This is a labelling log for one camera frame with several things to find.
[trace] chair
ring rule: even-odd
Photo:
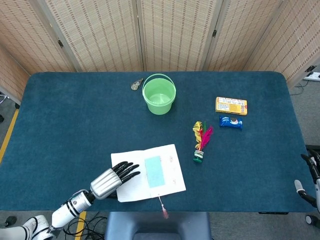
[[[105,240],[211,240],[208,212],[110,212]]]

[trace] green bucket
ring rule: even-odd
[[[170,77],[156,73],[144,81],[142,95],[150,112],[162,115],[171,109],[176,98],[176,87]]]

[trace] robotic hand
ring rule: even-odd
[[[69,198],[52,214],[49,226],[45,216],[30,218],[24,225],[0,229],[0,240],[50,240],[58,237],[63,227],[81,212],[89,208],[95,199],[102,200],[113,193],[119,186],[139,175],[132,172],[139,165],[123,161],[98,176],[90,184],[90,190],[81,190]]]

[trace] blue wrapper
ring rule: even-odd
[[[220,127],[242,129],[242,118],[240,117],[219,116],[219,120]]]

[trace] sticky note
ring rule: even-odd
[[[150,188],[165,185],[164,173],[160,156],[154,156],[144,160],[146,175]]]

